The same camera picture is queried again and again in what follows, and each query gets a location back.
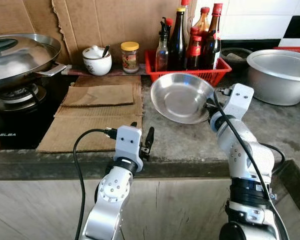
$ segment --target spoon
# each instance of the spoon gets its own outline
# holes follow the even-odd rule
[[[110,45],[105,46],[104,51],[103,51],[103,54],[102,54],[102,58],[105,57],[105,55],[107,54],[109,48],[110,48]]]

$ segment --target cardboard wall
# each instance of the cardboard wall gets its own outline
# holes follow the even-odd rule
[[[120,44],[135,41],[144,51],[158,45],[162,17],[176,18],[181,0],[52,0],[70,59],[81,64],[82,51],[92,45],[110,45],[114,62],[121,62]],[[194,15],[196,0],[190,1]]]
[[[181,0],[0,0],[0,35],[38,33],[61,42],[58,61],[83,64],[82,51],[110,45],[114,62],[121,62],[120,44],[135,41],[144,51],[158,45],[162,17],[176,19]],[[190,0],[194,16],[197,0]]]

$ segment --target spray nozzle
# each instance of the spray nozzle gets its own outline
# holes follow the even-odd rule
[[[164,38],[164,37],[168,36],[168,30],[167,30],[167,20],[164,16],[162,18],[164,19],[164,22],[160,21],[161,31],[159,32],[159,35],[160,35],[160,37]]]

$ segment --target cardboard sheet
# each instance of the cardboard sheet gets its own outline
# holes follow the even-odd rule
[[[108,116],[108,117],[56,117],[42,142],[39,152],[69,153],[73,151],[77,138],[90,129],[118,128],[137,122],[141,127],[142,116]],[[106,137],[102,132],[92,132],[85,136],[77,146],[78,152],[114,150],[116,141]]]
[[[94,86],[130,86],[133,92],[133,104],[118,106],[60,106],[55,118],[37,147],[39,152],[72,152],[77,138],[87,130],[98,128],[118,128],[137,122],[142,128],[143,103],[140,76],[80,76],[75,87]],[[90,133],[78,145],[78,151],[110,151],[115,142],[103,133]]]
[[[70,86],[62,106],[116,106],[134,103],[130,84],[105,86]]]

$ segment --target red cap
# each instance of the red cap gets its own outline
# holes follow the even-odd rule
[[[172,24],[174,23],[174,20],[172,18],[166,18],[165,19],[165,23],[168,25],[168,26],[172,26]]]
[[[201,37],[200,36],[193,36],[193,40],[194,41],[201,41]]]
[[[204,7],[201,8],[200,12],[201,12],[202,14],[207,14],[207,13],[210,12],[210,8],[207,7],[207,6],[204,6]]]
[[[215,3],[213,5],[212,16],[220,16],[223,3]]]
[[[192,26],[190,28],[190,34],[192,34],[192,35],[197,35],[199,33],[199,31],[200,31],[200,28],[198,26]]]
[[[181,6],[189,5],[190,0],[181,0]]]

